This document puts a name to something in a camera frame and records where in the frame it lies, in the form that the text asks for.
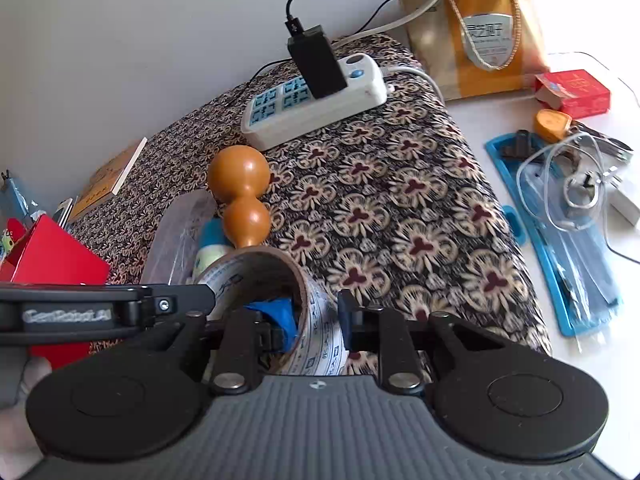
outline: metal screw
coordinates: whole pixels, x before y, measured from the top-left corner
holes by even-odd
[[[409,390],[420,385],[420,378],[410,372],[398,372],[389,377],[389,384],[403,390]]]
[[[324,381],[317,380],[309,383],[309,386],[311,386],[314,390],[323,390],[324,388],[326,388],[326,383]]]
[[[244,377],[233,372],[218,374],[213,379],[213,383],[223,390],[235,390],[244,385]]]

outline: orange book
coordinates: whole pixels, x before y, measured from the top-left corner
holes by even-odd
[[[145,144],[146,137],[143,137],[94,173],[71,210],[68,223],[81,219],[89,211],[118,194]]]

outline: white power strip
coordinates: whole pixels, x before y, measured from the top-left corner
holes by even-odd
[[[246,140],[263,152],[327,124],[386,102],[380,67],[366,54],[338,61],[347,88],[315,99],[302,76],[255,96],[242,116]]]

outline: patterned fabric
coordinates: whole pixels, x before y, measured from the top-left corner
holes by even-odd
[[[388,36],[338,49],[381,66],[419,67]],[[111,282],[137,283],[162,213],[178,195],[206,186],[222,148],[245,143],[240,118],[252,95],[295,76],[289,62],[257,78],[235,104],[222,94],[153,136],[120,193],[73,225],[111,265]],[[512,341],[550,352],[519,248],[465,137],[418,76],[386,80],[385,105],[265,152],[271,183],[261,200],[273,226],[266,241],[289,253],[326,290],[348,288],[363,304],[426,319],[455,313]],[[365,352],[348,373],[373,372]]]

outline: glove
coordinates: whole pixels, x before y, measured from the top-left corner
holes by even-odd
[[[43,357],[27,361],[20,380],[17,402],[0,410],[0,478],[15,480],[34,467],[42,453],[27,424],[25,403],[29,392],[51,373],[51,365]]]

